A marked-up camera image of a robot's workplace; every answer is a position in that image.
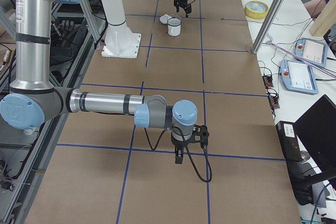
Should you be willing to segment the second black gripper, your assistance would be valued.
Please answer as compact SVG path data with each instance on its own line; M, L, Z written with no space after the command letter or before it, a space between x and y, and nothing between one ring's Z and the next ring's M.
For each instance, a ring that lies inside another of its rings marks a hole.
M186 140L185 145L183 140L178 140L174 136L171 136L171 142L175 146L175 164L183 164L184 148L192 142L192 139Z

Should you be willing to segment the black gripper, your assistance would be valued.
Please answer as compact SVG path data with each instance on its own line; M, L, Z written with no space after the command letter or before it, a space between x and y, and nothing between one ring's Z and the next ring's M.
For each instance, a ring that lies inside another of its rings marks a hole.
M192 6L187 2L187 0L174 0L174 7L176 12L180 11L180 8L185 9L185 17L188 18L189 14L192 12Z

